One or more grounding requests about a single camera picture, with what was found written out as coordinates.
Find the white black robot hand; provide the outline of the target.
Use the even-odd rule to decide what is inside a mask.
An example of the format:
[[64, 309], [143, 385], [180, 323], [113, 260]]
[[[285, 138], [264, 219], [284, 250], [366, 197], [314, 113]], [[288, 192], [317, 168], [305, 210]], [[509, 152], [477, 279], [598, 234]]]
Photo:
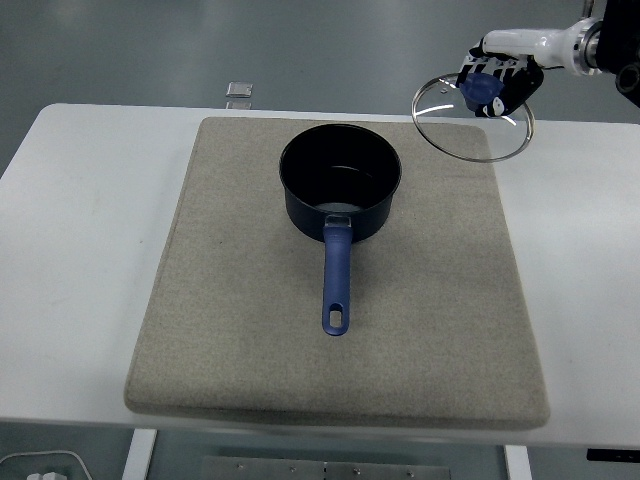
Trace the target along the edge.
[[588, 31], [579, 22], [565, 29], [512, 29], [487, 33], [466, 54], [456, 78], [475, 116], [508, 116], [540, 88], [545, 72], [593, 73]]

